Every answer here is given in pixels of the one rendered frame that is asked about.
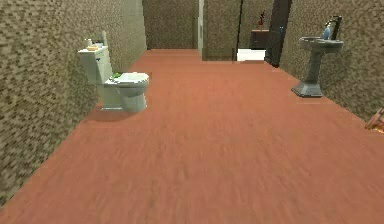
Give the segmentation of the grey pedestal sink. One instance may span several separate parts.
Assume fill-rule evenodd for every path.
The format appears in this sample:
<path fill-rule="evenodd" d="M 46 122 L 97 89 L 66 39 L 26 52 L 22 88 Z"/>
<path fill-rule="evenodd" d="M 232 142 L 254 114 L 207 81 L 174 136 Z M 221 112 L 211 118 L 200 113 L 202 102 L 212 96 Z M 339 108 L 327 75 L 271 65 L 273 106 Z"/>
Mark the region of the grey pedestal sink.
<path fill-rule="evenodd" d="M 325 54 L 340 52 L 344 42 L 341 40 L 325 40 L 321 37 L 301 37 L 299 46 L 310 52 L 307 74 L 291 91 L 303 98 L 321 98 L 323 96 L 318 83 L 321 60 Z"/>

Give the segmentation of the orange brown object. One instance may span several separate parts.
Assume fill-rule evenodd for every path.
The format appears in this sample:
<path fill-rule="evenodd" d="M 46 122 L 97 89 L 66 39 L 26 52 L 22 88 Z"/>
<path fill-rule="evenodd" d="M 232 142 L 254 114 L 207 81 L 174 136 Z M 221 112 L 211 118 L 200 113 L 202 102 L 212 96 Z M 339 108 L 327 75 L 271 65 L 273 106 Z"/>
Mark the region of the orange brown object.
<path fill-rule="evenodd" d="M 384 134 L 384 107 L 381 107 L 366 123 L 365 128 Z"/>

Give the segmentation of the white toilet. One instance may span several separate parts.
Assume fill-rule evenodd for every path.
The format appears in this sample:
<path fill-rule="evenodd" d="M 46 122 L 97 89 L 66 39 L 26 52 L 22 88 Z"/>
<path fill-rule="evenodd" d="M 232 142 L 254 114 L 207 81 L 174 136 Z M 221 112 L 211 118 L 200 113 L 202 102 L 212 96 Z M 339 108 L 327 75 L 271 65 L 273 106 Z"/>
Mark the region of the white toilet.
<path fill-rule="evenodd" d="M 90 84 L 97 87 L 103 110 L 139 112 L 147 107 L 145 92 L 150 77 L 143 72 L 125 72 L 119 78 L 113 75 L 107 46 L 96 51 L 79 50 L 81 64 Z"/>

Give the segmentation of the dark open room door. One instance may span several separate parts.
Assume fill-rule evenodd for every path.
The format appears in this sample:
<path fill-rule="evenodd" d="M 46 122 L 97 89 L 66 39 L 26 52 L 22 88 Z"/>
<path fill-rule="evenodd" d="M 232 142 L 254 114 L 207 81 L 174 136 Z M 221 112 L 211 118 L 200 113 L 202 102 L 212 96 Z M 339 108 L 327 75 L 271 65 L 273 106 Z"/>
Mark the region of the dark open room door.
<path fill-rule="evenodd" d="M 274 0 L 264 60 L 278 67 L 284 45 L 292 0 Z"/>

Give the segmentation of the dark brown side table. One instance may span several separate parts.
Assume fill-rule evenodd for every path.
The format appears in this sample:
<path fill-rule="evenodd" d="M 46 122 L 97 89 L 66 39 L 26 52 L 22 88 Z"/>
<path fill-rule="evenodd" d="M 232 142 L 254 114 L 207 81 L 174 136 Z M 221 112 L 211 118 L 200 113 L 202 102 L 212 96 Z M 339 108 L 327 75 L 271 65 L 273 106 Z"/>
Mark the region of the dark brown side table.
<path fill-rule="evenodd" d="M 268 30 L 252 30 L 250 48 L 252 50 L 265 50 L 268 42 Z"/>

